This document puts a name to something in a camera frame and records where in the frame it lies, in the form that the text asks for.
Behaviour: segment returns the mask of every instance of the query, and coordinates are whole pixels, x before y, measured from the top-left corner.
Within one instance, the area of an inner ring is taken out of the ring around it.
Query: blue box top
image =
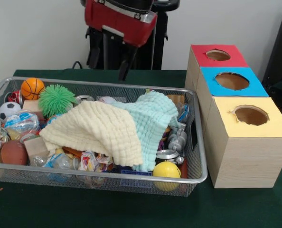
[[[201,67],[201,72],[213,96],[269,96],[248,67]]]

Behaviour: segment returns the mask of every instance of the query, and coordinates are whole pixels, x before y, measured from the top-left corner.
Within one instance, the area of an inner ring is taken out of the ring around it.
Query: round hole
[[[242,90],[250,85],[249,80],[235,73],[221,73],[216,80],[222,87],[232,90]]]
[[[206,53],[206,55],[208,58],[216,61],[227,61],[231,58],[228,53],[218,49],[210,50]]]
[[[269,120],[268,114],[264,110],[255,106],[244,105],[238,107],[235,110],[235,114],[239,121],[256,126],[265,124]]]

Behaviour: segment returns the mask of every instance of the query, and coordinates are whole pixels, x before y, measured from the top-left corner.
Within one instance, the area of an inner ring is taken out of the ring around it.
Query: yellow ball
[[[164,161],[156,165],[152,175],[155,177],[173,177],[181,178],[181,172],[179,168],[169,161]],[[155,182],[156,187],[162,191],[173,191],[179,184],[178,183],[168,183],[168,182]]]

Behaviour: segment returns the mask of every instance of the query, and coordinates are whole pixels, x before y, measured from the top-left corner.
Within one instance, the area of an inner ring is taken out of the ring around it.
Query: red can
[[[8,102],[16,102],[23,106],[23,97],[20,90],[12,92],[7,97]]]

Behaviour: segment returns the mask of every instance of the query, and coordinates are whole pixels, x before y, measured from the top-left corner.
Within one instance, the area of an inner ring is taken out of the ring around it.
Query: cream towel
[[[83,101],[41,132],[47,149],[63,146],[113,157],[121,166],[142,164],[135,122],[125,110],[102,102]]]

